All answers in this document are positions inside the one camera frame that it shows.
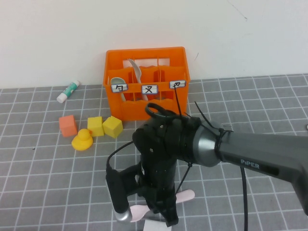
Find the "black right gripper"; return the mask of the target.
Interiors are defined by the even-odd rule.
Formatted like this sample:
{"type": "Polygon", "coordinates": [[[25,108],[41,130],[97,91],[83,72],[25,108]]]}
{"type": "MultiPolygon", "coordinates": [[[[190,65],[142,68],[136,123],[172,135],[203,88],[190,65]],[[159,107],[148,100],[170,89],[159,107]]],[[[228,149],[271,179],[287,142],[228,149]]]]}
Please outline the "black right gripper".
{"type": "Polygon", "coordinates": [[[176,160],[141,161],[120,171],[127,196],[138,194],[143,197],[150,211],[161,214],[166,226],[171,227],[179,222],[175,196],[176,160]]]}

